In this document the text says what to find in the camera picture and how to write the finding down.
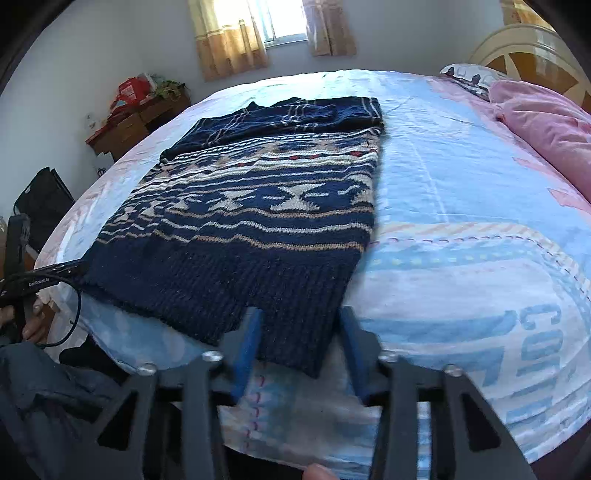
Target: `screw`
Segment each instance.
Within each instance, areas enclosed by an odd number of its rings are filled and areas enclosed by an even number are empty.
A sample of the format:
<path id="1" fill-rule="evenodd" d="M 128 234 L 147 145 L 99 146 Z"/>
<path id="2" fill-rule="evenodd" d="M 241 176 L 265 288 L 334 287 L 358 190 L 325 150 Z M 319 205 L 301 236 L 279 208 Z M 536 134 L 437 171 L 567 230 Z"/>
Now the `screw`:
<path id="1" fill-rule="evenodd" d="M 461 377 L 464 373 L 464 370 L 454 364 L 446 365 L 443 371 L 450 377 Z"/>
<path id="2" fill-rule="evenodd" d="M 143 364 L 137 368 L 138 375 L 142 377 L 150 377 L 158 371 L 158 367 L 154 364 Z"/>
<path id="3" fill-rule="evenodd" d="M 203 352 L 201 354 L 201 358 L 203 358 L 206 362 L 215 363 L 221 362 L 223 359 L 223 355 L 221 352 L 218 352 L 217 350 L 209 350 L 207 352 Z"/>
<path id="4" fill-rule="evenodd" d="M 381 362 L 385 362 L 387 364 L 393 364 L 394 362 L 397 362 L 400 359 L 400 355 L 398 355 L 395 352 L 391 352 L 389 350 L 382 350 L 382 352 L 379 354 L 378 359 Z"/>

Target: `finger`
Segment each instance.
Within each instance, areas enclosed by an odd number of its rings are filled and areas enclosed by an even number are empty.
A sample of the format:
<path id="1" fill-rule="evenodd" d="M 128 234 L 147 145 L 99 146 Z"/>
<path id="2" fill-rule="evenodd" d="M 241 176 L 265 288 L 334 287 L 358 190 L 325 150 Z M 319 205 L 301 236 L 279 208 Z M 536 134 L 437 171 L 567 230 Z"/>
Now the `finger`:
<path id="1" fill-rule="evenodd" d="M 33 333 L 27 340 L 31 343 L 40 343 L 43 339 L 47 338 L 47 327 L 42 326 L 39 330 Z"/>
<path id="2" fill-rule="evenodd" d="M 339 478 L 325 466 L 314 463 L 306 469 L 302 480 L 339 480 Z"/>
<path id="3" fill-rule="evenodd" d="M 14 308 L 11 306 L 0 309 L 0 325 L 4 325 L 14 318 Z"/>
<path id="4" fill-rule="evenodd" d="M 43 308 L 43 301 L 39 297 L 35 299 L 35 303 L 33 303 L 33 315 L 39 315 L 41 309 Z"/>
<path id="5" fill-rule="evenodd" d="M 34 335 L 43 325 L 43 317 L 44 315 L 41 314 L 37 317 L 32 317 L 27 320 L 27 324 L 22 329 L 22 337 L 25 340 L 29 340 L 29 338 Z"/>

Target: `pink blanket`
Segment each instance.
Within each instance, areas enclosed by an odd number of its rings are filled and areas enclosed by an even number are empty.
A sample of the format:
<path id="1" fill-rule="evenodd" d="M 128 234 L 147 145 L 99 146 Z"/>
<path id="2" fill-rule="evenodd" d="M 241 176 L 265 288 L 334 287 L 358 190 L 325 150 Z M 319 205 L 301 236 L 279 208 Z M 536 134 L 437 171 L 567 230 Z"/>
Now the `pink blanket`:
<path id="1" fill-rule="evenodd" d="M 591 200 L 591 115 L 563 95 L 527 82 L 492 84 L 497 118 Z"/>

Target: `sweater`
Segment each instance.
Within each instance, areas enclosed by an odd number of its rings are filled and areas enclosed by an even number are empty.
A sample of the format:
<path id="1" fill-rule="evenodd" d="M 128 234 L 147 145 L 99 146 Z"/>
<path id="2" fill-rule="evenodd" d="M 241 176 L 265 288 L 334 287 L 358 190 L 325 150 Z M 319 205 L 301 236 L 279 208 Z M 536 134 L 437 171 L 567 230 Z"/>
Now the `sweater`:
<path id="1" fill-rule="evenodd" d="M 107 221 L 83 289 L 210 345 L 258 307 L 259 358 L 317 376 L 372 233 L 381 131 L 356 97 L 200 120 Z"/>

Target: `ribbed hem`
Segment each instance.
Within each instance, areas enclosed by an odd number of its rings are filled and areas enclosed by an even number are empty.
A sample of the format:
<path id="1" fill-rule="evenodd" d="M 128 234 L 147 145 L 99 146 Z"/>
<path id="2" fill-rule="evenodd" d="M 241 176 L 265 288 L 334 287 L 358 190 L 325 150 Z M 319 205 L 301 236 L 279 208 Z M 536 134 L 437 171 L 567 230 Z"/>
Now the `ribbed hem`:
<path id="1" fill-rule="evenodd" d="M 84 291 L 217 345 L 248 306 L 265 314 L 261 360 L 317 377 L 358 251 L 277 255 L 154 238 L 96 243 Z"/>

